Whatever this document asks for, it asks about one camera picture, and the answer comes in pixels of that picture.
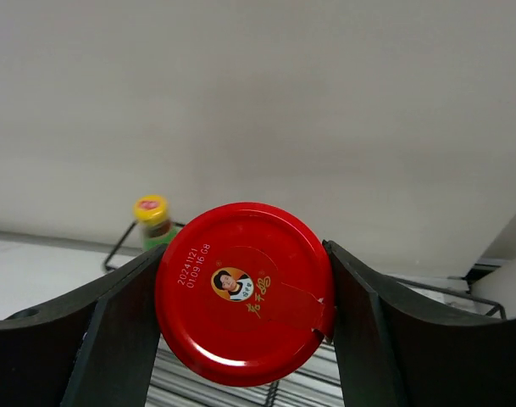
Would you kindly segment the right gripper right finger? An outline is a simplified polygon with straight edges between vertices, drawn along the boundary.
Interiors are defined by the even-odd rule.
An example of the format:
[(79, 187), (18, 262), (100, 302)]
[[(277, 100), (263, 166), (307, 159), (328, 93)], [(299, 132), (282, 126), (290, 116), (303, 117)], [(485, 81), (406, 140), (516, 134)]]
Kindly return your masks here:
[(346, 406), (516, 406), (516, 319), (436, 302), (323, 245)]

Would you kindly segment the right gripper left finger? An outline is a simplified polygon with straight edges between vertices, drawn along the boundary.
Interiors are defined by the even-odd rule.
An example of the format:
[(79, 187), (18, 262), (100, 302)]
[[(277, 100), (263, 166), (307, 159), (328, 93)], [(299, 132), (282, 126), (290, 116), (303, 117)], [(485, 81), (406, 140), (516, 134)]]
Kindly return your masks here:
[(0, 406), (145, 405), (165, 249), (0, 320)]

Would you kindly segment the yellow cap chili sauce bottle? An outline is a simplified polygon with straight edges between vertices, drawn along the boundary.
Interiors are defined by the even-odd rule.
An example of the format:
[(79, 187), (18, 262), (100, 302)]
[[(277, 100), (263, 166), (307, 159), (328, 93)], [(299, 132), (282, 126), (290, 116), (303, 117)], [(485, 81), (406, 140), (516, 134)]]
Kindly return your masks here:
[(170, 244), (181, 229), (172, 221), (169, 202), (161, 195), (139, 198), (133, 207), (135, 221), (140, 227), (141, 244), (145, 251), (161, 244)]

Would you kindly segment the red lid chili jar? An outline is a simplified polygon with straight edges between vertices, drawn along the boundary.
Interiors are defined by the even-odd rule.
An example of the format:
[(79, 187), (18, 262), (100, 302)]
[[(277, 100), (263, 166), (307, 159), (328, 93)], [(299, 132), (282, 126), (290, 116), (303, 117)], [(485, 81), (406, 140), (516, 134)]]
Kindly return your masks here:
[(212, 382), (253, 387), (302, 366), (333, 337), (328, 254), (297, 217), (230, 203), (184, 226), (158, 269), (155, 307), (175, 356)]

